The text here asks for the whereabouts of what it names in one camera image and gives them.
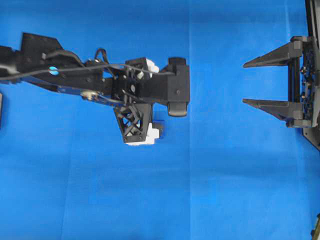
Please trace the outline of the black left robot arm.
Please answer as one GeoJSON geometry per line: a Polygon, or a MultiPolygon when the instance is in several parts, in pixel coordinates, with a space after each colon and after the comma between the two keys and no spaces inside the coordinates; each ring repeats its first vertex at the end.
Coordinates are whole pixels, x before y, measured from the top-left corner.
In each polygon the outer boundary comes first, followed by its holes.
{"type": "Polygon", "coordinates": [[[164,81],[172,71],[146,57],[111,63],[98,48],[82,61],[64,49],[56,38],[23,33],[20,49],[0,48],[0,82],[26,82],[51,92],[80,96],[113,109],[123,142],[130,146],[153,145],[164,127],[153,119],[154,104],[163,100],[164,83],[145,93],[144,86],[164,81]]]}

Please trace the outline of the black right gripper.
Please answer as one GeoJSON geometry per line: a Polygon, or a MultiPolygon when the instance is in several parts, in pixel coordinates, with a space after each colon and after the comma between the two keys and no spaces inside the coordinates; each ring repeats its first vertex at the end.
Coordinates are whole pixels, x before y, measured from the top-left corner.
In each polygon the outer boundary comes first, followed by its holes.
{"type": "Polygon", "coordinates": [[[315,37],[293,36],[290,42],[246,62],[244,68],[288,65],[288,100],[243,98],[242,102],[281,121],[304,120],[298,128],[318,127],[318,45],[315,37]]]}

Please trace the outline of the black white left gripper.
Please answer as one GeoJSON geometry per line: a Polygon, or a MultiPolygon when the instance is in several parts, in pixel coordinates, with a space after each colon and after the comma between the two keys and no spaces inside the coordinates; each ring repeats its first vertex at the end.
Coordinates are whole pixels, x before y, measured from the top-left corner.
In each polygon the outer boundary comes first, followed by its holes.
{"type": "Polygon", "coordinates": [[[159,67],[146,58],[127,60],[125,66],[110,67],[111,99],[119,102],[113,111],[123,142],[129,146],[154,145],[162,127],[153,123],[153,103],[139,96],[143,80],[150,80],[159,67]]]}

